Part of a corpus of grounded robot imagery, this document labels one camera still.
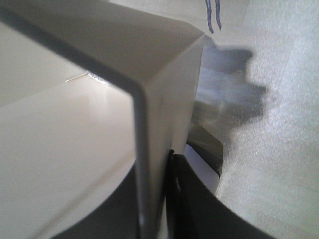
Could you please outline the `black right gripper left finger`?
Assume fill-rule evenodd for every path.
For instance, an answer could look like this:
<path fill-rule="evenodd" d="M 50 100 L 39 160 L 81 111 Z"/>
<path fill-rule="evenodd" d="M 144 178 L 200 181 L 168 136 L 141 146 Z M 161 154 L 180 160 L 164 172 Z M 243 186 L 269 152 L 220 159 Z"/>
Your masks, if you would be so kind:
<path fill-rule="evenodd" d="M 135 166 L 116 190 L 84 219 L 56 235 L 57 239 L 136 239 L 138 206 Z"/>

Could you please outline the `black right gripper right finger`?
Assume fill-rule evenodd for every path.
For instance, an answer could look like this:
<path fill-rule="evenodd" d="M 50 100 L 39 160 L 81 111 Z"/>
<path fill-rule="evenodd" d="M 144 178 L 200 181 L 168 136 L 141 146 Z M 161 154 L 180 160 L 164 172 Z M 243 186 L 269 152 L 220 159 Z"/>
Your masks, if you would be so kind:
<path fill-rule="evenodd" d="M 165 176 L 170 239 L 269 239 L 240 218 L 204 186 L 186 157 L 170 151 Z"/>

